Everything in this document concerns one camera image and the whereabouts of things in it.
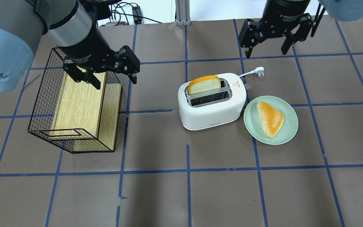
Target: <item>toaster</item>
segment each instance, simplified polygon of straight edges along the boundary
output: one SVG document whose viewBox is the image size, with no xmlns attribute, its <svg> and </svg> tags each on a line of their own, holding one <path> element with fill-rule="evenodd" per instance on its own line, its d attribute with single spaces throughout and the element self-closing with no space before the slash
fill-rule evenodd
<svg viewBox="0 0 363 227">
<path fill-rule="evenodd" d="M 177 98 L 183 126 L 200 130 L 233 122 L 238 119 L 246 101 L 246 88 L 233 73 L 215 75 L 221 88 L 189 95 L 188 84 L 180 86 Z"/>
</svg>

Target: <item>wooden block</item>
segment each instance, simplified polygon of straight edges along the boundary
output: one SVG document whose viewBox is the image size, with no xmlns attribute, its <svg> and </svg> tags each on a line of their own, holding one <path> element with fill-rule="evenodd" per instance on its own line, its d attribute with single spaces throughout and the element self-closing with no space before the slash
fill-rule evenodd
<svg viewBox="0 0 363 227">
<path fill-rule="evenodd" d="M 75 140 L 73 151 L 82 151 L 85 146 L 93 146 L 96 142 L 79 140 L 92 138 L 80 136 L 73 128 L 83 128 L 98 138 L 111 150 L 115 148 L 118 110 L 120 108 L 121 84 L 107 84 L 106 73 L 95 73 L 102 86 L 100 90 L 84 82 L 75 83 L 66 73 L 61 86 L 55 115 L 50 131 L 52 140 Z"/>
<path fill-rule="evenodd" d="M 101 82 L 100 90 L 85 82 L 76 83 L 65 73 L 54 113 L 52 130 L 83 128 L 97 137 L 103 94 L 105 92 L 106 73 L 94 73 L 94 75 Z M 51 131 L 50 135 L 78 134 L 75 131 Z"/>
<path fill-rule="evenodd" d="M 118 110 L 120 108 L 121 84 L 107 84 L 103 98 L 99 140 L 114 150 Z"/>
</svg>

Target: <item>blue tape grid line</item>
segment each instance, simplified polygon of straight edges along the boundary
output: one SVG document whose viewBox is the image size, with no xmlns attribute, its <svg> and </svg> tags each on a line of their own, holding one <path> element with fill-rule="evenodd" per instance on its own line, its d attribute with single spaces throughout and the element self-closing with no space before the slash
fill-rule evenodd
<svg viewBox="0 0 363 227">
<path fill-rule="evenodd" d="M 296 61 L 297 66 L 298 66 L 299 75 L 301 76 L 303 88 L 304 88 L 304 91 L 305 91 L 305 94 L 306 94 L 306 99 L 308 101 L 309 109 L 310 109 L 310 112 L 311 112 L 311 115 L 312 115 L 312 118 L 313 118 L 313 122 L 314 122 L 314 128 L 316 129 L 317 138 L 319 139 L 320 149 L 321 149 L 321 153 L 323 155 L 324 165 L 326 166 L 327 176 L 329 178 L 331 191 L 333 192 L 334 202 L 336 203 L 338 217 L 340 218 L 341 226 L 344 227 L 345 226 L 344 219 L 343 219 L 343 215 L 341 214 L 340 204 L 338 203 L 338 198 L 337 198 L 336 190 L 334 188 L 333 178 L 331 177 L 329 164 L 328 164 L 327 158 L 325 157 L 325 154 L 324 154 L 325 151 L 324 151 L 324 147 L 323 147 L 323 142 L 321 141 L 320 131 L 319 131 L 319 128 L 317 126 L 316 117 L 314 116 L 313 106 L 312 106 L 312 103 L 311 103 L 311 100 L 310 100 L 310 97 L 309 97 L 308 90 L 306 88 L 305 80 L 304 80 L 304 77 L 303 77 L 303 74 L 302 74 L 301 66 L 299 65 L 299 60 L 298 60 L 298 57 L 297 57 L 297 52 L 295 51 L 295 47 L 292 47 L 292 51 L 294 52 L 295 61 Z"/>
<path fill-rule="evenodd" d="M 239 57 L 240 57 L 240 67 L 242 69 L 242 74 L 245 73 L 245 66 L 243 65 L 243 58 L 242 58 L 242 48 L 239 46 L 239 33 L 238 27 L 236 26 L 236 20 L 233 19 L 233 26 L 235 27 L 235 34 L 236 34 L 236 41 L 238 42 L 238 50 L 239 50 Z M 243 80 L 243 84 L 246 84 L 246 76 L 241 77 Z M 246 95 L 246 102 L 249 103 L 249 96 Z"/>
<path fill-rule="evenodd" d="M 186 67 L 185 82 L 188 82 L 187 25 L 184 26 L 184 64 Z"/>
<path fill-rule="evenodd" d="M 191 221 L 191 180 L 190 180 L 190 145 L 186 145 L 187 150 L 187 209 L 188 209 L 188 227 L 192 227 Z"/>
<path fill-rule="evenodd" d="M 57 186 L 57 180 L 58 180 L 58 176 L 59 176 L 59 173 L 60 173 L 61 160 L 62 160 L 62 149 L 61 149 L 60 156 L 59 156 L 59 159 L 58 159 L 57 169 L 56 169 L 55 177 L 54 177 L 53 188 L 51 190 L 51 196 L 50 196 L 50 201 L 49 201 L 49 209 L 47 210 L 46 224 L 44 225 L 44 227 L 49 226 L 51 208 L 52 208 L 52 205 L 53 205 L 53 199 L 54 199 L 54 194 L 55 194 L 55 188 Z"/>
<path fill-rule="evenodd" d="M 305 170 L 323 168 L 363 168 L 363 164 L 339 164 L 339 165 L 316 165 L 316 166 L 267 166 L 260 167 L 260 170 Z M 189 168 L 189 169 L 168 169 L 151 171 L 101 171 L 101 172 L 60 172 L 59 176 L 89 176 L 89 175 L 117 175 L 117 174 L 155 174 L 155 173 L 177 173 L 177 172 L 223 172 L 223 171 L 257 171 L 257 167 L 239 168 Z M 5 173 L 0 177 L 45 177 L 55 176 L 54 172 L 47 173 Z"/>
<path fill-rule="evenodd" d="M 35 57 L 38 48 L 39 48 L 39 45 L 37 45 L 36 49 L 34 50 L 33 58 Z M 25 81 L 23 82 L 22 90 L 20 91 L 20 95 L 19 95 L 18 101 L 16 103 L 16 107 L 15 107 L 15 111 L 13 113 L 13 116 L 16 116 L 16 112 L 18 111 L 20 99 L 22 99 L 23 90 L 25 89 L 27 79 L 29 78 L 29 73 L 30 73 L 30 69 L 27 70 Z M 2 157 L 4 155 L 6 143 L 8 142 L 9 134 L 10 134 L 10 131 L 12 129 L 12 125 L 13 125 L 14 120 L 15 120 L 14 118 L 11 119 L 10 125 L 9 125 L 9 128 L 8 128 L 8 132 L 6 133 L 6 137 L 5 137 L 5 140 L 4 140 L 4 145 L 3 145 L 2 149 L 1 149 L 1 153 L 0 153 L 0 163 L 1 163 Z"/>
<path fill-rule="evenodd" d="M 319 103 L 312 106 L 338 106 L 338 105 L 363 105 L 363 102 L 344 102 L 344 103 Z M 309 104 L 292 104 L 292 107 L 308 107 Z M 136 110 L 136 111 L 120 111 L 119 114 L 144 114 L 144 113 L 163 113 L 172 112 L 173 109 L 153 109 L 153 110 Z M 2 118 L 30 118 L 31 115 L 16 115 L 16 116 L 0 116 Z M 53 114 L 35 115 L 35 117 L 54 117 Z"/>
<path fill-rule="evenodd" d="M 345 40 L 345 37 L 344 37 L 343 31 L 341 30 L 341 27 L 340 27 L 340 25 L 338 24 L 338 21 L 337 21 L 337 20 L 336 20 L 336 25 L 337 25 L 337 28 L 338 28 L 338 30 L 339 30 L 339 32 L 340 32 L 341 38 L 343 38 L 343 41 L 344 41 L 345 47 L 347 48 L 348 54 L 349 54 L 349 56 L 350 56 L 350 58 L 351 58 L 351 61 L 353 62 L 354 68 L 355 68 L 355 70 L 357 71 L 357 74 L 358 74 L 359 80 L 360 80 L 360 82 L 362 83 L 362 86 L 363 86 L 363 79 L 362 79 L 362 76 L 361 76 L 361 74 L 360 74 L 360 72 L 359 72 L 359 69 L 358 69 L 358 67 L 357 67 L 357 64 L 355 63 L 355 60 L 354 60 L 353 54 L 351 53 L 350 48 L 348 47 L 348 44 L 347 44 L 347 41 Z"/>
<path fill-rule="evenodd" d="M 138 25 L 134 27 L 134 38 L 132 43 L 132 51 L 135 53 L 135 41 L 137 39 L 137 28 Z M 128 81 L 128 95 L 127 95 L 127 111 L 126 114 L 130 114 L 130 96 L 131 96 L 131 81 Z M 125 163 L 125 147 L 127 145 L 127 130 L 128 130 L 128 117 L 125 118 L 125 129 L 124 129 L 124 141 L 123 141 L 123 154 L 121 156 L 121 169 L 120 169 L 120 180 L 118 182 L 118 197 L 123 199 L 123 178 L 124 178 L 124 163 Z M 118 227 L 118 223 L 120 221 L 120 210 L 121 206 L 118 204 L 116 210 L 116 227 Z"/>
<path fill-rule="evenodd" d="M 349 56 L 349 53 L 337 53 L 337 54 L 319 54 L 319 55 L 297 55 L 297 57 L 319 57 L 319 56 Z M 351 53 L 351 55 L 363 55 L 360 53 Z M 274 59 L 274 58 L 294 58 L 293 55 L 283 55 L 283 56 L 257 56 L 251 57 L 250 59 Z M 141 65 L 151 65 L 151 64 L 171 64 L 171 63 L 181 63 L 181 62 L 205 62 L 205 61 L 233 61 L 233 60 L 248 60 L 245 57 L 240 56 L 239 58 L 223 58 L 223 59 L 199 59 L 199 60 L 180 60 L 180 61 L 153 61 L 153 62 L 141 62 Z M 60 69 L 61 67 L 48 67 L 47 69 Z M 45 68 L 31 68 L 30 70 L 45 70 Z"/>
<path fill-rule="evenodd" d="M 239 56 L 240 56 L 240 66 L 242 68 L 242 74 L 243 74 L 243 73 L 245 73 L 245 66 L 243 65 L 242 49 L 239 46 L 239 33 L 238 33 L 238 27 L 236 26 L 235 19 L 233 20 L 233 25 L 235 27 L 236 41 L 238 44 Z M 243 77 L 243 83 L 246 84 L 246 77 Z M 248 94 L 246 94 L 246 102 L 249 103 Z M 256 139 L 254 137 L 252 137 L 252 139 L 253 139 L 253 148 L 254 148 L 255 158 L 256 158 L 256 170 L 257 170 L 257 178 L 258 178 L 258 187 L 260 190 L 262 215 L 263 215 L 263 219 L 264 219 L 264 225 L 265 225 L 265 227 L 268 227 L 267 211 L 265 209 L 264 191 L 262 189 L 262 181 L 261 181 L 261 167 L 260 167 L 260 162 L 258 160 L 258 153 L 257 153 L 257 144 L 256 144 Z"/>
</svg>

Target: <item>wire basket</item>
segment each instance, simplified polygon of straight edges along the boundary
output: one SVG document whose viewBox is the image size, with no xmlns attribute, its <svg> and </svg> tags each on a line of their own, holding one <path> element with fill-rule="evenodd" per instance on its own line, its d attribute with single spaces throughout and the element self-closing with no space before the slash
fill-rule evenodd
<svg viewBox="0 0 363 227">
<path fill-rule="evenodd" d="M 114 152 L 83 128 L 51 129 L 65 75 L 62 69 L 64 58 L 65 54 L 60 49 L 51 49 L 27 131 L 72 154 Z M 103 86 L 119 83 L 113 72 L 107 72 Z M 51 135 L 52 131 L 60 133 L 55 136 Z"/>
</svg>

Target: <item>light green plate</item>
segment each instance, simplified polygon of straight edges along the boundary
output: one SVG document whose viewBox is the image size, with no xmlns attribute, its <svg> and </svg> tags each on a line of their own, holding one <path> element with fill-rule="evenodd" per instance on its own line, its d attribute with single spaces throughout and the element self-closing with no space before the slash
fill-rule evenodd
<svg viewBox="0 0 363 227">
<path fill-rule="evenodd" d="M 260 101 L 270 104 L 275 109 L 281 111 L 285 116 L 284 124 L 274 138 L 267 137 L 261 128 L 256 107 L 257 103 Z M 290 141 L 296 135 L 299 125 L 298 116 L 294 111 L 294 108 L 292 108 L 288 102 L 274 96 L 261 96 L 253 99 L 246 106 L 243 119 L 247 130 L 254 138 L 260 142 L 271 145 L 280 145 Z"/>
</svg>

